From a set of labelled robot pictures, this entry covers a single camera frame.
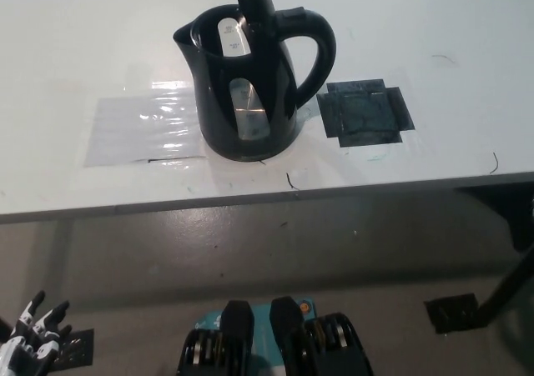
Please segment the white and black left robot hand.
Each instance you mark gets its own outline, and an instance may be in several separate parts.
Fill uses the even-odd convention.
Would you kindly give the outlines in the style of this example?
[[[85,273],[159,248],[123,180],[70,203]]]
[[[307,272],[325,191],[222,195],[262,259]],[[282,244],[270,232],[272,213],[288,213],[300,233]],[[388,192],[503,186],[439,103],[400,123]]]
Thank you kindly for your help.
[[[72,331],[60,323],[70,307],[68,300],[36,319],[38,307],[46,297],[39,291],[26,305],[11,327],[1,323],[1,374],[46,375],[57,359],[60,348]]]

